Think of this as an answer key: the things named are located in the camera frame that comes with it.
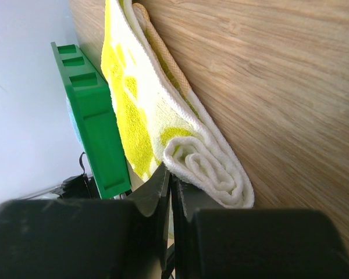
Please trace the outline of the green plastic tray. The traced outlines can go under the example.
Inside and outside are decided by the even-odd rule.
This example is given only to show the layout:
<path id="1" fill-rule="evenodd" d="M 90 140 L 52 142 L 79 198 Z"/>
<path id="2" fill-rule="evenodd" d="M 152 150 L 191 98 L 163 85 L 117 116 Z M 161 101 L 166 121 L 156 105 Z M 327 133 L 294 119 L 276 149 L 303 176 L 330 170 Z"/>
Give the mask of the green plastic tray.
<path id="1" fill-rule="evenodd" d="M 75 44 L 51 43 L 101 199 L 130 190 L 130 177 L 107 82 Z"/>

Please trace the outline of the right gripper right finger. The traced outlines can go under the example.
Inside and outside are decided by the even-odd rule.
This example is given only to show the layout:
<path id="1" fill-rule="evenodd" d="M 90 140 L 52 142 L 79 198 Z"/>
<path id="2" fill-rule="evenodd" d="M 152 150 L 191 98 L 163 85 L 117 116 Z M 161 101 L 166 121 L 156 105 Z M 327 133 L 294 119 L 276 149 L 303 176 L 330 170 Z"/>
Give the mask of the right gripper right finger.
<path id="1" fill-rule="evenodd" d="M 177 278 L 349 278 L 349 255 L 325 214 L 226 209 L 171 182 Z"/>

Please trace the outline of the blue polka dot towel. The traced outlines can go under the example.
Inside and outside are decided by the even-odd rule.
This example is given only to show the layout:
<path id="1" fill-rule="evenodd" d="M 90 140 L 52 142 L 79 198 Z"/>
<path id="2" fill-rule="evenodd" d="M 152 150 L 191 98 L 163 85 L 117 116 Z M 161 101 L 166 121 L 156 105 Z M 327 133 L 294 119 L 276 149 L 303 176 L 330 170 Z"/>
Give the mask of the blue polka dot towel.
<path id="1" fill-rule="evenodd" d="M 80 136 L 80 132 L 79 132 L 79 129 L 77 127 L 77 123 L 76 123 L 76 119 L 74 117 L 74 114 L 73 114 L 73 111 L 72 111 L 72 107 L 71 107 L 71 104 L 70 104 L 70 101 L 69 101 L 69 98 L 66 97 L 66 104 L 67 104 L 67 112 L 69 114 L 69 118 L 70 118 L 70 122 L 71 122 L 71 125 L 72 125 L 72 128 L 73 128 L 73 131 L 76 135 L 76 138 L 79 142 L 79 144 L 83 147 L 83 142 L 82 142 L 82 139 L 81 139 L 81 136 Z"/>

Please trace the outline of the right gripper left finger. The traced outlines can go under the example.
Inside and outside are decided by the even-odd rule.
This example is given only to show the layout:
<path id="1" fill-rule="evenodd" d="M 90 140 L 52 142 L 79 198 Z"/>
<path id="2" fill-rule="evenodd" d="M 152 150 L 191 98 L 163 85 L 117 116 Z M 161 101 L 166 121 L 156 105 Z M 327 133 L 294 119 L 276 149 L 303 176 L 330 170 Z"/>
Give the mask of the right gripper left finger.
<path id="1" fill-rule="evenodd" d="M 0 206 L 0 278 L 169 278 L 170 171 L 124 199 Z"/>

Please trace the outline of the yellow green patterned towel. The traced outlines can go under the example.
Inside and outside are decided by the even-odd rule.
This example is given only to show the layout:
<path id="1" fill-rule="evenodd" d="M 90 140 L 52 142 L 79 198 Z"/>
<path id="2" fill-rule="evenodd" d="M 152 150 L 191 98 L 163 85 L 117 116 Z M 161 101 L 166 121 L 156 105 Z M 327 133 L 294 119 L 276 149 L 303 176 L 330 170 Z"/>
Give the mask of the yellow green patterned towel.
<path id="1" fill-rule="evenodd" d="M 101 70 L 124 154 L 142 181 L 164 164 L 226 208 L 253 207 L 247 173 L 142 4 L 106 1 Z"/>

